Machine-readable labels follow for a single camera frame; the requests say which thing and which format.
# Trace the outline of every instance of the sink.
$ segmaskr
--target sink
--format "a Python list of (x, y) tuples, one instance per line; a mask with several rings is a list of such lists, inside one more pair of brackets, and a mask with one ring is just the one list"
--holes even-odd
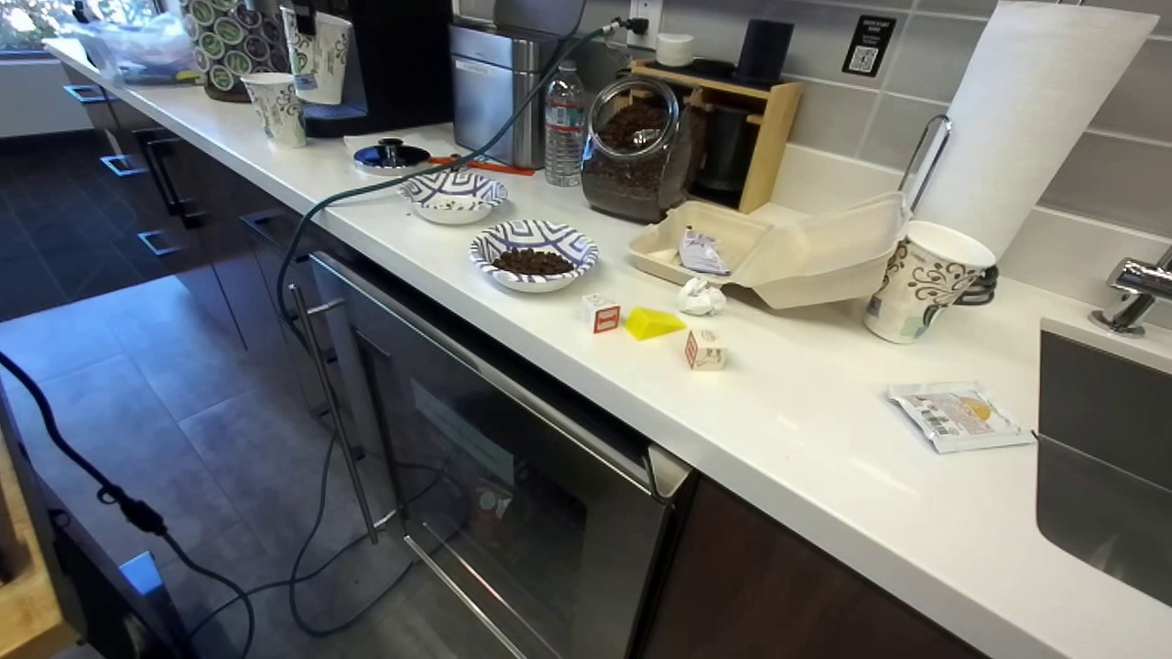
[(1172, 369), (1040, 335), (1035, 523), (1172, 604)]

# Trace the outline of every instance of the paper towel roll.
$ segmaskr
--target paper towel roll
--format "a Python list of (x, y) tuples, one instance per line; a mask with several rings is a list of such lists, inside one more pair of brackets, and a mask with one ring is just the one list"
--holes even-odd
[(1136, 11), (1001, 3), (949, 106), (951, 144), (915, 216), (1001, 257), (1152, 25)]

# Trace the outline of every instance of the faucet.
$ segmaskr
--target faucet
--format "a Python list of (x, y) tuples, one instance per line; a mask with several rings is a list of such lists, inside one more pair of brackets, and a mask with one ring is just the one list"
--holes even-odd
[(1172, 249), (1158, 265), (1142, 261), (1120, 261), (1108, 276), (1108, 288), (1120, 292), (1120, 299), (1107, 313), (1096, 313), (1090, 318), (1117, 329), (1117, 335), (1142, 335), (1137, 315), (1152, 299), (1172, 299)]

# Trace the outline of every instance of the paper towel holder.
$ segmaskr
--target paper towel holder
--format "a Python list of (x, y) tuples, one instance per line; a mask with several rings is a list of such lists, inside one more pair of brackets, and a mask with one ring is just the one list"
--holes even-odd
[(905, 166), (905, 177), (899, 177), (899, 213), (912, 216), (919, 197), (923, 197), (923, 187), (929, 185), (943, 147), (951, 139), (951, 119), (949, 114), (936, 114), (923, 126), (919, 139), (915, 139), (915, 152)]

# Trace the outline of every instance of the small box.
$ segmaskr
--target small box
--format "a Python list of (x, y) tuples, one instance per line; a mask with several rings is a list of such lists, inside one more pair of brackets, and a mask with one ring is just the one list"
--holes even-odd
[(610, 335), (623, 327), (623, 309), (614, 299), (583, 298), (591, 335)]
[(728, 365), (728, 353), (714, 329), (688, 329), (685, 355), (688, 355), (688, 369), (724, 369)]

